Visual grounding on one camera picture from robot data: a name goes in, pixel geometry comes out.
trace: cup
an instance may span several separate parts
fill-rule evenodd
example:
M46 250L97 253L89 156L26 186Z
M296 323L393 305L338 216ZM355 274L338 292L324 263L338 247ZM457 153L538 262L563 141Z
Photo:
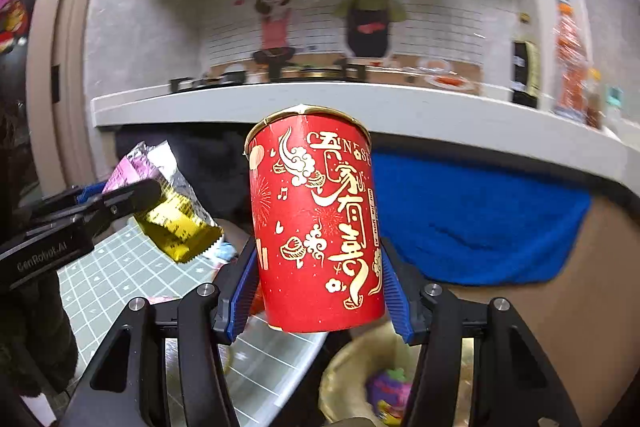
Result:
M337 110L297 105L248 134L251 204L267 320L292 333L382 317L370 136Z

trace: screw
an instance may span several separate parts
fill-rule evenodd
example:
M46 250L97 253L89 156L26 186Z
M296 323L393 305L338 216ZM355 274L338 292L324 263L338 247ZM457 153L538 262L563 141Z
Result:
M510 302L507 299L503 299L502 297L495 299L494 306L495 309L497 309L499 312L505 312L509 308L511 308Z
M213 286L210 282L206 282L198 286L198 289L196 290L196 292L198 292L198 295L200 297L207 297L213 293L214 289L215 289L215 286Z
M432 282L424 287L424 292L431 297L437 297L442 293L442 286Z
M145 299L142 297L135 297L129 301L129 309L137 312L145 307Z

